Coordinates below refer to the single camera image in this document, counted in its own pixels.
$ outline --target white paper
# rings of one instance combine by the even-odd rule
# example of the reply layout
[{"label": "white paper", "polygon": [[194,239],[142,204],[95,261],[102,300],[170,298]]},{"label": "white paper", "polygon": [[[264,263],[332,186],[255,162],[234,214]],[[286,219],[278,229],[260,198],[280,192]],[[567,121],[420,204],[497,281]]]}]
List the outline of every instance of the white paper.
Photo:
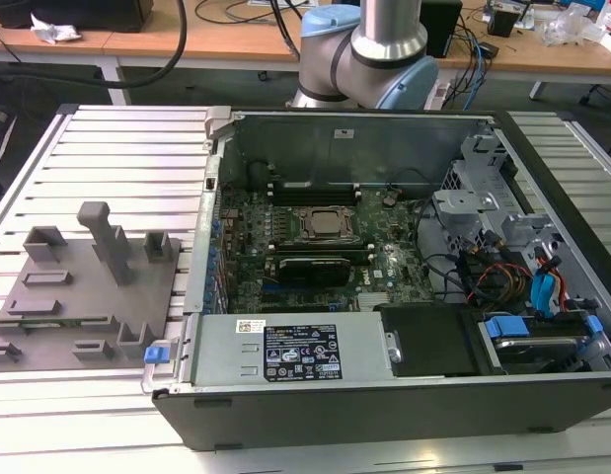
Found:
[{"label": "white paper", "polygon": [[31,31],[36,34],[39,40],[46,41],[50,44],[56,44],[58,41],[73,41],[81,38],[75,27],[71,25],[51,25],[49,23],[38,20],[35,15],[31,14],[33,26]]}]

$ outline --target black box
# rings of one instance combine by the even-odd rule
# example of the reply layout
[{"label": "black box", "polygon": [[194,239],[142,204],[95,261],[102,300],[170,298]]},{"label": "black box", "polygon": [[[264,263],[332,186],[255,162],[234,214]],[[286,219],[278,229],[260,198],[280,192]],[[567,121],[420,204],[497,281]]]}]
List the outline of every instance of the black box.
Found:
[{"label": "black box", "polygon": [[29,0],[0,7],[3,28],[29,28],[31,13],[43,22],[73,25],[78,29],[119,33],[140,32],[153,0]]},{"label": "black box", "polygon": [[519,13],[493,10],[490,23],[487,26],[487,33],[493,37],[509,38],[518,18],[520,18]]}]

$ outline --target white label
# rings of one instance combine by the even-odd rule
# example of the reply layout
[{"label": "white label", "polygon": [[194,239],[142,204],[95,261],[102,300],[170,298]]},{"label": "white label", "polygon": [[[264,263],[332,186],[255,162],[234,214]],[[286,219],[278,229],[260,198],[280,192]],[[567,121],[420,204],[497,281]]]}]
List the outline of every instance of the white label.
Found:
[{"label": "white label", "polygon": [[353,128],[336,128],[334,138],[353,138],[355,130]]},{"label": "white label", "polygon": [[265,319],[238,319],[236,333],[262,333],[266,326]]}]

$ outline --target blue connector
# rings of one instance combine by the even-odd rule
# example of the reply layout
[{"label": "blue connector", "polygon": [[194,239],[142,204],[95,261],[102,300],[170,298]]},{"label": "blue connector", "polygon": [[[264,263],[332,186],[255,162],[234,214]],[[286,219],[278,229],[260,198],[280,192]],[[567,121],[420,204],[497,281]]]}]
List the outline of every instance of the blue connector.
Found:
[{"label": "blue connector", "polygon": [[531,283],[531,305],[547,319],[553,318],[551,298],[555,291],[555,279],[549,274],[536,274]]},{"label": "blue connector", "polygon": [[169,348],[151,346],[145,350],[145,363],[167,363],[169,362]]},{"label": "blue connector", "polygon": [[585,322],[590,328],[590,331],[592,331],[592,335],[603,332],[603,325],[596,316],[589,315],[585,318]]},{"label": "blue connector", "polygon": [[526,337],[529,330],[522,316],[494,316],[485,322],[490,338]]}]

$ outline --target connector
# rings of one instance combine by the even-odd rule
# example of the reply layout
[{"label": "connector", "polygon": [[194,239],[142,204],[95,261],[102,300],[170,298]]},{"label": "connector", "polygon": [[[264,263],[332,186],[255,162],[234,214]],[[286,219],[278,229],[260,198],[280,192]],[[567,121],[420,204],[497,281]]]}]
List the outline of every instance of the connector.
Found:
[{"label": "connector", "polygon": [[483,238],[492,247],[504,247],[506,244],[498,234],[493,232],[493,230],[486,230],[483,234]]},{"label": "connector", "polygon": [[547,274],[548,272],[550,272],[552,269],[555,269],[556,267],[558,267],[560,265],[560,263],[562,262],[562,259],[560,257],[558,257],[557,255],[554,255],[553,258],[551,260],[549,260],[548,262],[546,262],[544,265],[542,265],[539,269],[538,269],[538,273],[539,274]]}]

